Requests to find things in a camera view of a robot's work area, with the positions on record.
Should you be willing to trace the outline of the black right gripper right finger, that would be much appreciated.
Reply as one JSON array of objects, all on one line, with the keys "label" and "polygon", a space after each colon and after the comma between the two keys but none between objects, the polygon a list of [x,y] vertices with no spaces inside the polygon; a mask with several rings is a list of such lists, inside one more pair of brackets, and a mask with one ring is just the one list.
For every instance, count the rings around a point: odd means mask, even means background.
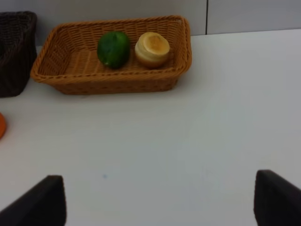
[{"label": "black right gripper right finger", "polygon": [[271,170],[259,170],[253,212],[259,226],[300,226],[301,190]]}]

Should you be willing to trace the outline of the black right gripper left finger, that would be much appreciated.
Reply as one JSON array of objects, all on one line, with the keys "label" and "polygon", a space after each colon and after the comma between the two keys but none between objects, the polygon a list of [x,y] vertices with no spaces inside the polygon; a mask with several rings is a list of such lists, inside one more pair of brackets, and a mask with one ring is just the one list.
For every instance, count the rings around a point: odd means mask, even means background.
[{"label": "black right gripper left finger", "polygon": [[0,212],[2,226],[64,226],[67,205],[63,177],[49,175]]}]

